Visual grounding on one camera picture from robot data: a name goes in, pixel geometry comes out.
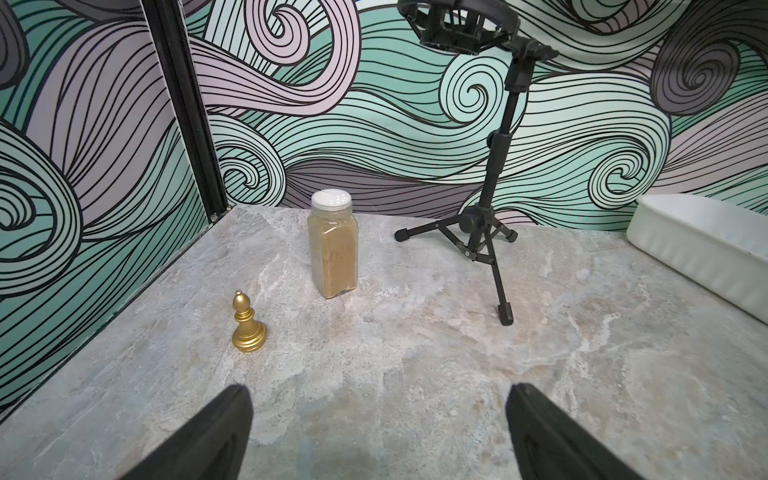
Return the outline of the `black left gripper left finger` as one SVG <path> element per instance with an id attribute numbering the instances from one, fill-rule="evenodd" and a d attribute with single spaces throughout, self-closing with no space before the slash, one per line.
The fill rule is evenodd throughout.
<path id="1" fill-rule="evenodd" d="M 236 479 L 252 419 L 248 388 L 229 385 L 123 477 Z"/>

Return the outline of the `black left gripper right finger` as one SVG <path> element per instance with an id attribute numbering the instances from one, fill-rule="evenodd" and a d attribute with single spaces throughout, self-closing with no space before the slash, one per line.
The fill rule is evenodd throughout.
<path id="1" fill-rule="evenodd" d="M 523 479 L 642 479 L 532 384 L 511 387 L 505 414 Z"/>

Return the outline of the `white plastic storage box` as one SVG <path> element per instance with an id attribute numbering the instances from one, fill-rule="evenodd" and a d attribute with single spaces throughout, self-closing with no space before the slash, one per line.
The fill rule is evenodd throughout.
<path id="1" fill-rule="evenodd" d="M 767 217 L 688 194 L 643 195 L 630 243 L 723 299 L 767 321 Z"/>

